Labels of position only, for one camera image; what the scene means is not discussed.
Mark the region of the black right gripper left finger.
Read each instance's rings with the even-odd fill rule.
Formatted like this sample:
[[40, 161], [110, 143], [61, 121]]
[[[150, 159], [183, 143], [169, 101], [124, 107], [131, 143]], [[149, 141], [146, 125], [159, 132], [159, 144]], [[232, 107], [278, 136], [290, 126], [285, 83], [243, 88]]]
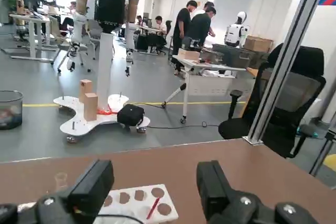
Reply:
[[93, 223], [114, 183], [110, 160], [96, 160], [75, 184], [18, 210], [1, 204], [1, 223]]

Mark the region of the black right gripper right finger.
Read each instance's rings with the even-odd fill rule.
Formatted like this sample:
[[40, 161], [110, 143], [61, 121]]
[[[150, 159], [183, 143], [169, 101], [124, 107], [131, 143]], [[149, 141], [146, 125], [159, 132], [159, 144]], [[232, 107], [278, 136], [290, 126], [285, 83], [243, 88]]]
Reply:
[[317, 223], [294, 202], [269, 208], [255, 194], [233, 189], [218, 161], [199, 162], [196, 183], [207, 223]]

